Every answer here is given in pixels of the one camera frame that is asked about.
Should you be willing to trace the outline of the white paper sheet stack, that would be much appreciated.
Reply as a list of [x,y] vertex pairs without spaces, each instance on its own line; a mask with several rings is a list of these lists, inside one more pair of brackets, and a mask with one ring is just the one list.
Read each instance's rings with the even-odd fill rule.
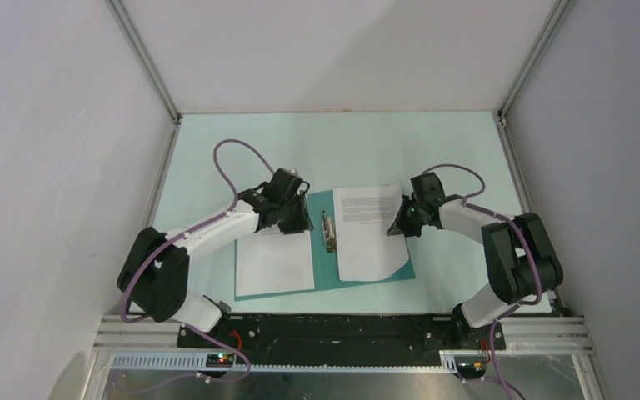
[[382,281],[409,262],[405,237],[388,235],[402,201],[399,184],[336,187],[332,197],[342,281]]

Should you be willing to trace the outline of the teal plastic folder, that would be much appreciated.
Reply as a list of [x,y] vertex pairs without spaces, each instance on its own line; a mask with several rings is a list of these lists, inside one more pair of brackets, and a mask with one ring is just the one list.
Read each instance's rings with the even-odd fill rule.
[[333,190],[325,192],[315,192],[307,195],[307,208],[309,216],[312,221],[313,230],[309,231],[312,239],[312,260],[315,278],[315,288],[310,291],[302,292],[287,292],[283,294],[266,296],[266,297],[247,297],[242,299],[234,298],[236,301],[246,301],[257,298],[269,298],[283,295],[290,295],[296,293],[308,293],[317,291],[327,291],[340,288],[350,288],[361,285],[394,282],[402,280],[410,280],[416,277],[413,263],[411,258],[409,262],[399,269],[391,277],[376,282],[349,282],[342,281],[338,274],[338,255],[337,253],[327,253],[323,242],[323,223],[321,217],[321,211],[325,209],[334,219],[334,206],[333,206]]

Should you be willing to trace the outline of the printed white paper sheet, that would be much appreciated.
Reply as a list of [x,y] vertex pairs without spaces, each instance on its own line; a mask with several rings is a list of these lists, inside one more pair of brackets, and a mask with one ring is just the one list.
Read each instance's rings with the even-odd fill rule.
[[273,227],[236,241],[235,298],[266,297],[315,288],[309,231]]

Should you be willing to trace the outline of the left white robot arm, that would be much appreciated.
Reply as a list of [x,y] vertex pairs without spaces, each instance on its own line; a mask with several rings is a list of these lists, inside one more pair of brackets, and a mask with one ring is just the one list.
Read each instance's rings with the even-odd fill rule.
[[168,232],[144,228],[117,277],[123,303],[138,305],[145,318],[157,323],[173,320],[196,328],[208,346],[222,346],[230,336],[230,325],[223,319],[227,311],[189,291],[191,261],[266,228],[278,228],[285,235],[312,230],[309,188],[295,171],[279,168],[269,181],[233,192],[228,206],[199,222]]

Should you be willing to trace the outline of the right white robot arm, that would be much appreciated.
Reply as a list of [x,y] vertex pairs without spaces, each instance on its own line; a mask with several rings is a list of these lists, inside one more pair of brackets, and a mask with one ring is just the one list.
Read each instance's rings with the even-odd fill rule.
[[543,220],[534,212],[515,216],[445,193],[435,172],[411,179],[387,235],[419,237],[425,227],[460,233],[483,247],[487,284],[452,311],[447,338],[473,348],[491,337],[500,318],[541,302],[563,283],[563,268]]

